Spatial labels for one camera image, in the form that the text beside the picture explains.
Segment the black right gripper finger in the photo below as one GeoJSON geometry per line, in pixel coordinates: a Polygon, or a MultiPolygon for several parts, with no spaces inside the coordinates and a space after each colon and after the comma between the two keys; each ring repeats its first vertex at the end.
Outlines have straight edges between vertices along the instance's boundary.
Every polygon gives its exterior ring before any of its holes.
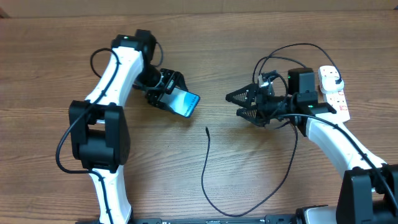
{"type": "Polygon", "coordinates": [[[266,125],[266,120],[260,112],[258,112],[255,106],[250,108],[240,108],[236,111],[236,115],[244,118],[255,126],[264,127],[266,125]]]}
{"type": "Polygon", "coordinates": [[[257,91],[258,84],[251,83],[236,91],[228,93],[225,97],[225,100],[238,106],[248,108],[255,101],[257,91]]]}

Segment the blue Galaxy smartphone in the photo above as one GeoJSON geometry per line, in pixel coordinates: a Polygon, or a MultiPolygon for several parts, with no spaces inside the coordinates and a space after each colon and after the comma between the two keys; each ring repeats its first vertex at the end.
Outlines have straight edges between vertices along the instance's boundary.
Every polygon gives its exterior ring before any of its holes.
{"type": "Polygon", "coordinates": [[[199,101],[200,97],[198,95],[178,87],[175,87],[171,94],[164,94],[160,98],[160,102],[165,103],[171,112],[185,118],[191,117],[199,101]]]}

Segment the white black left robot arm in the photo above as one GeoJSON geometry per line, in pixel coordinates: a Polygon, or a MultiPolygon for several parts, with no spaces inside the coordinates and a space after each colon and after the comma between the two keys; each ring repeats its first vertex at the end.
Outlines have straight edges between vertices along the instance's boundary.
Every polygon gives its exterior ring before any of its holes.
{"type": "Polygon", "coordinates": [[[132,223],[124,165],[131,138],[124,106],[131,90],[144,92],[148,104],[184,118],[191,117],[200,97],[189,92],[183,75],[151,63],[158,41],[149,30],[119,34],[107,49],[111,56],[94,90],[83,101],[72,101],[72,154],[95,186],[100,215],[95,223],[132,223]]]}

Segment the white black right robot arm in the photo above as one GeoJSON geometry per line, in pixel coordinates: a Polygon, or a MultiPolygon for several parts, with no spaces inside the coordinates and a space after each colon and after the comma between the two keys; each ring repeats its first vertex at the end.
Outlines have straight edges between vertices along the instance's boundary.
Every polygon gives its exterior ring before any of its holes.
{"type": "Polygon", "coordinates": [[[266,222],[397,223],[397,166],[370,152],[331,104],[319,102],[311,68],[289,70],[284,96],[274,94],[272,82],[279,76],[276,71],[263,73],[256,83],[228,93],[226,101],[240,107],[237,116],[259,127],[272,119],[289,119],[331,160],[343,181],[337,206],[303,207],[266,222]]]}

